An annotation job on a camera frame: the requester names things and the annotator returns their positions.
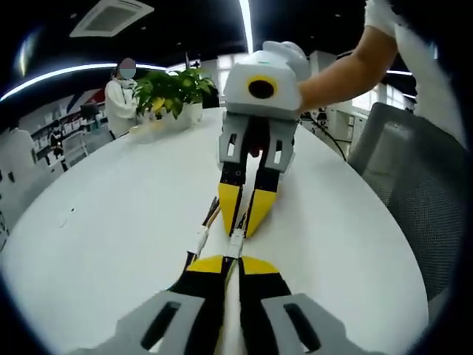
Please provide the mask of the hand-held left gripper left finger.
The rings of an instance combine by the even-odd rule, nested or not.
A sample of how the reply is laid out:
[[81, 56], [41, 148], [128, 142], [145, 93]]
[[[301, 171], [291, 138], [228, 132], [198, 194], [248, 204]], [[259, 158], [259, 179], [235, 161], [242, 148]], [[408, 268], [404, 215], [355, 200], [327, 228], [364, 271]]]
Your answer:
[[115, 333], [94, 348], [71, 354], [213, 354], [225, 313], [228, 258], [198, 259], [169, 289], [130, 311], [117, 322]]

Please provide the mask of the person's right hand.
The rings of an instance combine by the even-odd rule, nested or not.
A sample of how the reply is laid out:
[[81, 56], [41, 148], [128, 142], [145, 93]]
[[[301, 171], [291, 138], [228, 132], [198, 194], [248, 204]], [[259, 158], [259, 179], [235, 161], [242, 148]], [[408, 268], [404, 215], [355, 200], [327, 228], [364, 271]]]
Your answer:
[[295, 72], [298, 82], [305, 81], [310, 77], [310, 62], [297, 44], [290, 41], [265, 41], [262, 49], [284, 57], [287, 65]]

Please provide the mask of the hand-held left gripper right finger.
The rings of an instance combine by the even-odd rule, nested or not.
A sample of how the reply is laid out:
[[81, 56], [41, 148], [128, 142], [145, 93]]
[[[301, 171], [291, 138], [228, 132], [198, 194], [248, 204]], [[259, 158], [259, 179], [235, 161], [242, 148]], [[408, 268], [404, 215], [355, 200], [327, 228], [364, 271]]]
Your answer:
[[253, 257], [239, 259], [240, 325], [248, 354], [363, 354], [342, 321], [279, 271]]

